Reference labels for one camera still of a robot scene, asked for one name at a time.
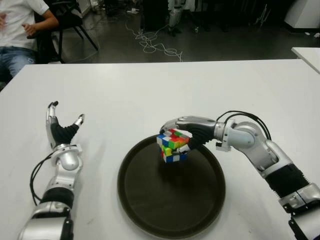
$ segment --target black cable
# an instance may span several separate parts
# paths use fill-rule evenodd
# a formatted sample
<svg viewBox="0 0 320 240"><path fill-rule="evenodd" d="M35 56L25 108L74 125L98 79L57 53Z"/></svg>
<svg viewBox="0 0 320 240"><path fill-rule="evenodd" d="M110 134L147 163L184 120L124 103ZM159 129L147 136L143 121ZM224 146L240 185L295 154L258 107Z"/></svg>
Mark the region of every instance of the black cable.
<svg viewBox="0 0 320 240"><path fill-rule="evenodd" d="M236 114L232 114L231 116L227 117L226 120L224 121L225 123L232 117L235 117L235 116L246 116L248 118L251 118L252 120L254 120L255 122L257 122L260 127L262 128L264 134L265 134L265 137L268 139L268 140L271 140L271 134L269 132L269 129L267 127L267 125L264 123L264 121L262 121L258 116L252 114L252 113L249 113L249 112L245 112L245 111L238 111L238 110L230 110L230 111L226 111L224 114L222 114L221 116L219 116L216 121L218 122L219 119L221 119L224 115L226 114L229 114L229 113L236 113Z"/></svg>
<svg viewBox="0 0 320 240"><path fill-rule="evenodd" d="M254 115L252 113L249 113L249 112L245 112L245 111L237 111L237 112L241 113L239 115L244 114L244 116L247 116L247 117L253 119L254 121L256 121L260 125L260 127L263 129L267 139L271 140L271 135L270 135L269 129L267 128L267 125L258 116Z"/></svg>
<svg viewBox="0 0 320 240"><path fill-rule="evenodd" d="M34 204L37 206L37 202L36 202L36 199L38 199L39 201L41 200L40 197L38 197L38 195L35 193L35 189L34 189L34 180L40 170L40 168L42 167L42 165L44 164L44 162L48 159L51 158L53 152L50 153L45 159L43 159L42 161L40 161L33 169L32 173L31 173L31 176L30 176L30 191L31 191L31 195L32 195L32 199L33 199L33 202Z"/></svg>

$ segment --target jeans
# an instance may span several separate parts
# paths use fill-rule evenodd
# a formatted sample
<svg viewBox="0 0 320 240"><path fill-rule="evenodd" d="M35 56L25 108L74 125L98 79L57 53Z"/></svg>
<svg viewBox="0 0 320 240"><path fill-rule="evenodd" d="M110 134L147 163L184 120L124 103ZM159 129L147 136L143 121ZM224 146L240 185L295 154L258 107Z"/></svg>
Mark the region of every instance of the jeans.
<svg viewBox="0 0 320 240"><path fill-rule="evenodd" d="M31 49L0 46L0 82L8 82L25 65L36 62L35 52Z"/></svg>

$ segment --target person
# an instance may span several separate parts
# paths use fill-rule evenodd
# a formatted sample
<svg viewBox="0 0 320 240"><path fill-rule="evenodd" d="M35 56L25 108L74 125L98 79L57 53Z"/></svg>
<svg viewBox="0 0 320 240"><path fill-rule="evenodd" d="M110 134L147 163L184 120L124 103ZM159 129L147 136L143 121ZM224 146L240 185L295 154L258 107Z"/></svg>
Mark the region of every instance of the person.
<svg viewBox="0 0 320 240"><path fill-rule="evenodd" d="M44 17L35 23L34 12ZM0 82L13 78L25 65L36 62L36 32L58 27L43 0L0 0Z"/></svg>

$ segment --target person's arm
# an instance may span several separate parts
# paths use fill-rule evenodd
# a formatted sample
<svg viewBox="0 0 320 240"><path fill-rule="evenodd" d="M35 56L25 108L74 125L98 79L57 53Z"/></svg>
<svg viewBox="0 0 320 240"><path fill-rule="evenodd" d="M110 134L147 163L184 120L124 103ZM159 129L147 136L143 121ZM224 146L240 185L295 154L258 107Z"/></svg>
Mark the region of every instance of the person's arm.
<svg viewBox="0 0 320 240"><path fill-rule="evenodd" d="M50 30L59 26L58 20L49 9L42 16L45 18L44 21L37 22L35 24L22 24L24 31L29 36L32 36L38 31Z"/></svg>
<svg viewBox="0 0 320 240"><path fill-rule="evenodd" d="M0 13L0 31L5 28L5 25L6 25L5 18L6 18L6 14Z"/></svg>

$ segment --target white t-shirt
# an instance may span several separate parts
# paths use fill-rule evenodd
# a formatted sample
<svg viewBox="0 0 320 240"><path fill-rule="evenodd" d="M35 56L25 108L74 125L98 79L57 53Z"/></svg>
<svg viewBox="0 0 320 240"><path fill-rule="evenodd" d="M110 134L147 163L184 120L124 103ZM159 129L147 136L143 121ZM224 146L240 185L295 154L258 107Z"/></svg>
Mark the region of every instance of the white t-shirt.
<svg viewBox="0 0 320 240"><path fill-rule="evenodd" d="M49 9L43 0L0 0L0 13L6 14L5 27L0 30L0 47L19 47L36 51L36 40L27 39L22 24L34 24L36 12L43 15Z"/></svg>

